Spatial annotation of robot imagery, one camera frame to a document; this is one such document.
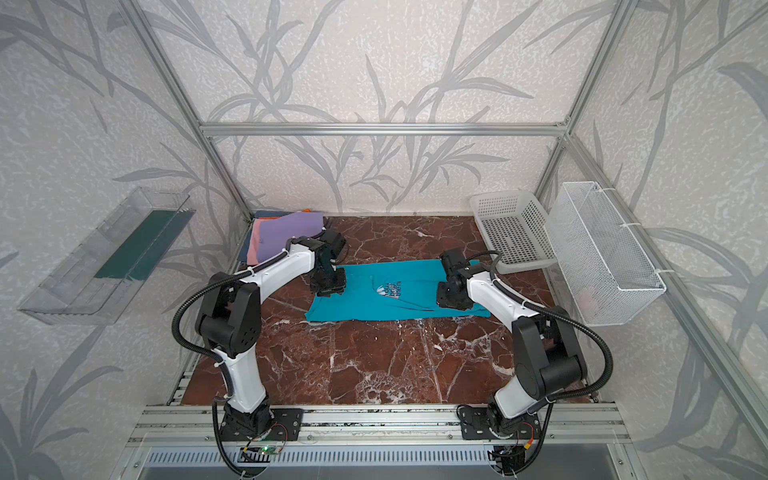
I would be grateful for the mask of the teal printed t-shirt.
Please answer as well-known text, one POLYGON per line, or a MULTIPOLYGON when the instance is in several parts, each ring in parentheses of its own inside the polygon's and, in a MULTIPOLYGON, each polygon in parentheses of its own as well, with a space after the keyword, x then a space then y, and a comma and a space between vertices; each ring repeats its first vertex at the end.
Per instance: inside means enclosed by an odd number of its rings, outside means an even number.
POLYGON ((446 275, 437 259, 348 265, 344 271, 344 291, 316 297, 306 313, 307 321, 376 322, 490 316, 490 312, 478 304, 466 311, 438 305, 438 284, 446 275))

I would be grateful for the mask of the white plastic laundry basket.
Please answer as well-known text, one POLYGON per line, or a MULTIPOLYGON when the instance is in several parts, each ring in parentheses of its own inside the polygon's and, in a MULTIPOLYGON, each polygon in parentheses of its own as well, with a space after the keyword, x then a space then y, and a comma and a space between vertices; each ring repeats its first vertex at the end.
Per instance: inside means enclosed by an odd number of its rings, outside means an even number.
POLYGON ((479 194, 469 199, 469 206, 486 247, 501 254, 500 274, 546 269, 556 263, 545 231, 548 214, 532 193, 479 194))

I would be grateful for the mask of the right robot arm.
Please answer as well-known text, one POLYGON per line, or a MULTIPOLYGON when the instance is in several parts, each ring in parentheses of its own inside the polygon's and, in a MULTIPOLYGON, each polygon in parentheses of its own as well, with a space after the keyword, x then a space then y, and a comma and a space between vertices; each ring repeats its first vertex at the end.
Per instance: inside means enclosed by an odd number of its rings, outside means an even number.
POLYGON ((504 284, 488 267, 473 265, 459 249, 440 255, 446 280, 437 287, 437 303, 444 308, 487 309, 512 334, 513 378, 488 402, 487 422, 492 434, 510 438, 518 424, 587 375, 587 366, 574 327, 560 320, 567 312, 549 310, 504 284))

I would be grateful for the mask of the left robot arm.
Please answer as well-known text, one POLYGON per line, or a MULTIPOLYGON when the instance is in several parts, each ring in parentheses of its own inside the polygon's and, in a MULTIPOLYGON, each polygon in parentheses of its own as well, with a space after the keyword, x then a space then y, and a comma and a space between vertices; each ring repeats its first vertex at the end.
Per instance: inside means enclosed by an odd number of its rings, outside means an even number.
POLYGON ((278 254, 236 275, 216 274, 202 296, 195 330, 223 376, 224 421, 248 437, 265 434, 273 423, 266 387, 258 371, 256 343, 261 306, 273 293, 304 274, 317 296, 340 294, 346 273, 336 260, 346 246, 341 233, 324 229, 291 238, 278 254))

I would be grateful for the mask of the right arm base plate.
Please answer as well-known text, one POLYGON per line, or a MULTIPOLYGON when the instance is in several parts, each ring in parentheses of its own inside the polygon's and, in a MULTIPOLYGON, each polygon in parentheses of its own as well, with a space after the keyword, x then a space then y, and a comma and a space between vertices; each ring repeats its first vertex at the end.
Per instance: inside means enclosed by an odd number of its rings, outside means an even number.
POLYGON ((460 404, 456 415, 464 440, 512 440, 529 442, 540 435, 537 415, 523 413, 505 417, 495 406, 476 407, 460 404))

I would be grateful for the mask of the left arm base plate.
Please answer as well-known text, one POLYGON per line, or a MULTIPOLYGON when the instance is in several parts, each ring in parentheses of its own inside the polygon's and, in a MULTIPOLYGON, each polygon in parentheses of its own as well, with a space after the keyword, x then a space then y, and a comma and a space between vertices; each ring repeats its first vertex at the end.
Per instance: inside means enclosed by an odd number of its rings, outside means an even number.
POLYGON ((246 415, 228 407, 220 426, 220 437, 225 442, 297 441, 304 410, 301 408, 274 408, 246 415))

